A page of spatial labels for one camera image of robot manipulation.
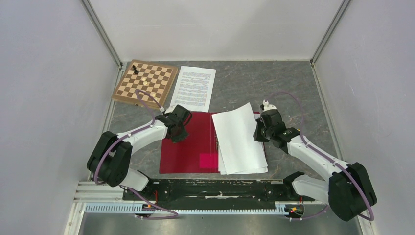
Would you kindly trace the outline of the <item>printed text paper sheet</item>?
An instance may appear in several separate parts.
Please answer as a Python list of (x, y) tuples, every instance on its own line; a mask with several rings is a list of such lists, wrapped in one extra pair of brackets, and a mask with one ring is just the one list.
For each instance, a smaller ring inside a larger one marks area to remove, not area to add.
[(208, 112), (216, 70), (180, 67), (170, 106), (181, 105), (190, 111)]

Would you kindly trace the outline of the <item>red clip file folder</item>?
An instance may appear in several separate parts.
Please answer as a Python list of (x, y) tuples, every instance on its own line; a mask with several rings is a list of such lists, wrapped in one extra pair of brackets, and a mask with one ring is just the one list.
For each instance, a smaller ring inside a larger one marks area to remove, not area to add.
[(161, 174), (220, 173), (213, 114), (215, 113), (193, 113), (192, 120), (186, 127), (189, 136), (184, 141), (162, 141), (159, 168)]

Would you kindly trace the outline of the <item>white paper stack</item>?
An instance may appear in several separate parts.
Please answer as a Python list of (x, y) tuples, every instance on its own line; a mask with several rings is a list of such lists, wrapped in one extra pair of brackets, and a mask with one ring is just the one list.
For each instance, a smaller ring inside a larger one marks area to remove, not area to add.
[(256, 121), (251, 104), (212, 115), (222, 175), (268, 172), (264, 145), (253, 138)]

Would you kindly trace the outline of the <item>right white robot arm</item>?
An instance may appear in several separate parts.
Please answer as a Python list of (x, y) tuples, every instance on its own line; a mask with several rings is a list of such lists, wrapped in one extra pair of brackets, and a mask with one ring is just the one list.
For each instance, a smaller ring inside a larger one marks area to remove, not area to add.
[(254, 139), (257, 142), (271, 143), (321, 176), (318, 180), (297, 171), (284, 178), (282, 192), (287, 199), (305, 196), (323, 202), (343, 221), (357, 216), (374, 220), (372, 206), (378, 200), (362, 164), (339, 160), (310, 142), (300, 130), (286, 127), (274, 106), (262, 105), (256, 123)]

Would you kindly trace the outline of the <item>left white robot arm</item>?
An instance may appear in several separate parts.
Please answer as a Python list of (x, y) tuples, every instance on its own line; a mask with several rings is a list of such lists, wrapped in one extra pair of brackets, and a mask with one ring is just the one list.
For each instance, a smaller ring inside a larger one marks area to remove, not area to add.
[(134, 189), (142, 200), (152, 197), (154, 188), (144, 173), (130, 168), (131, 156), (156, 141), (170, 139), (174, 143), (188, 137), (185, 127), (192, 113), (181, 105), (174, 105), (138, 128), (115, 134), (107, 131), (101, 134), (88, 162), (96, 184)]

